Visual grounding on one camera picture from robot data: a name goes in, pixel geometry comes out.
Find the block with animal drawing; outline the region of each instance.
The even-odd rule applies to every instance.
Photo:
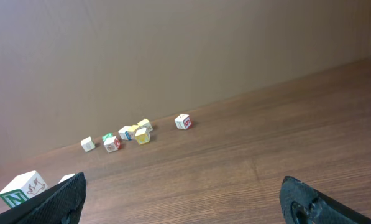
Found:
[[[131,127],[130,126],[124,126],[122,129],[118,131],[119,136],[123,140],[131,140],[129,133],[127,132]]]
[[[147,128],[141,128],[135,134],[135,140],[137,140],[138,144],[145,144],[148,143],[150,140],[150,134],[147,131]]]
[[[117,151],[121,147],[121,143],[119,142],[116,136],[109,137],[105,140],[104,146],[107,152]]]
[[[96,148],[96,146],[95,146],[93,140],[91,139],[91,137],[88,137],[84,140],[81,140],[80,144],[83,147],[83,149],[85,150],[85,152],[88,152],[88,151],[93,150],[93,149]]]
[[[174,122],[178,129],[187,130],[192,125],[191,118],[187,114],[180,114],[176,119],[174,119]]]
[[[148,132],[151,132],[153,130],[152,125],[150,124],[148,119],[143,119],[142,121],[138,122],[138,126],[140,126],[140,128],[147,128]]]
[[[137,132],[137,130],[140,129],[140,126],[138,125],[132,125],[128,130],[127,130],[127,133],[129,134],[130,138],[131,139],[135,139],[135,134]]]
[[[36,171],[16,176],[2,191],[0,197],[14,208],[47,190],[48,186]]]

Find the yellow block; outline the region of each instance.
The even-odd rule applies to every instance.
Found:
[[[142,121],[138,122],[138,126],[140,126],[140,128],[147,128],[147,132],[153,130],[152,125],[150,124],[148,119],[143,119]]]
[[[138,125],[133,125],[131,126],[128,130],[127,130],[127,133],[129,133],[129,136],[131,139],[135,139],[135,133],[137,132],[137,130],[140,129],[140,126]]]
[[[147,132],[147,128],[138,130],[137,134],[135,134],[135,139],[137,140],[138,144],[148,143],[150,140],[150,134]]]

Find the wooden toy block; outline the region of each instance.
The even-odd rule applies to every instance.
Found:
[[[36,171],[31,171],[16,176],[0,191],[0,197],[10,208],[14,208],[47,189],[43,178]]]
[[[116,136],[112,136],[105,140],[104,146],[108,152],[113,152],[117,151],[121,147],[121,143]]]
[[[130,128],[130,126],[124,126],[119,130],[119,135],[123,140],[131,140],[129,133],[127,132]]]
[[[187,114],[180,114],[174,121],[178,129],[187,130],[192,125],[191,118]]]
[[[113,136],[112,133],[107,133],[106,135],[103,136],[103,142],[105,142],[105,140],[106,140],[107,138],[110,138],[110,137],[112,137],[112,136]]]
[[[96,148],[96,146],[95,146],[93,140],[91,139],[91,137],[88,137],[84,140],[81,140],[80,144],[86,152]]]
[[[138,122],[138,126],[140,126],[140,128],[147,128],[147,132],[153,130],[152,125],[150,124],[148,119],[143,119],[142,121]]]
[[[140,129],[140,126],[138,125],[133,125],[131,126],[128,130],[127,130],[127,133],[129,133],[129,136],[131,139],[135,139],[135,134],[137,132],[137,130]]]
[[[141,128],[135,134],[135,139],[137,140],[138,144],[145,144],[148,143],[150,140],[150,134],[147,131],[147,128]]]
[[[73,177],[74,175],[75,175],[75,174],[68,174],[68,175],[63,176],[63,177],[61,178],[61,180],[59,181],[59,183],[68,180],[69,178]]]

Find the alphabet block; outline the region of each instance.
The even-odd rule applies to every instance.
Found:
[[[59,183],[68,180],[69,178],[73,177],[74,175],[75,175],[75,174],[68,174],[68,175],[63,176],[63,177],[61,178],[61,180],[59,181]]]
[[[124,126],[119,130],[119,135],[123,140],[131,140],[129,133],[127,132],[130,128],[130,126]]]
[[[174,121],[178,129],[187,130],[192,125],[191,118],[187,114],[180,114]]]
[[[121,143],[116,136],[109,137],[105,140],[104,146],[107,152],[117,151],[121,147]]]
[[[147,131],[147,128],[141,128],[135,134],[135,139],[137,140],[138,144],[145,144],[148,143],[150,140],[150,134]]]
[[[96,148],[96,146],[95,146],[93,140],[91,139],[91,137],[88,137],[84,140],[81,140],[80,144],[86,152]]]
[[[106,135],[103,136],[103,142],[105,142],[105,140],[109,137],[112,137],[113,134],[112,133],[107,133]]]
[[[0,191],[0,197],[10,208],[14,208],[47,189],[43,178],[36,171],[31,171],[16,176]]]
[[[148,119],[143,119],[142,121],[138,122],[138,126],[140,126],[140,128],[147,128],[147,132],[151,132],[153,130]]]
[[[127,130],[127,133],[129,133],[129,136],[131,139],[135,139],[135,134],[137,132],[137,130],[140,129],[140,126],[138,125],[133,125],[131,126],[128,130]]]

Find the white block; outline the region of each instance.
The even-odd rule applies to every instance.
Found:
[[[112,136],[105,140],[104,146],[108,152],[113,152],[117,151],[120,148],[121,143],[116,136]]]
[[[150,124],[148,119],[143,119],[142,121],[138,122],[138,126],[140,126],[140,128],[147,128],[148,132],[151,132],[153,130],[152,125]]]
[[[94,145],[94,142],[93,142],[93,140],[91,139],[91,137],[88,137],[88,138],[86,138],[86,139],[84,139],[84,140],[81,140],[81,141],[80,141],[80,144],[81,144],[81,146],[83,147],[83,149],[84,149],[86,152],[88,152],[88,151],[90,151],[90,150],[96,148],[96,146]]]
[[[16,176],[0,191],[0,197],[10,208],[14,208],[47,189],[43,178],[36,171],[31,171]]]
[[[174,121],[178,129],[186,130],[192,125],[191,118],[187,114],[180,114]]]
[[[131,127],[124,126],[122,129],[119,130],[119,135],[123,140],[131,140],[129,133],[127,132]]]
[[[61,178],[61,180],[59,181],[59,183],[68,180],[69,178],[73,177],[74,175],[75,175],[75,174],[68,174],[68,175],[63,176],[63,177]]]

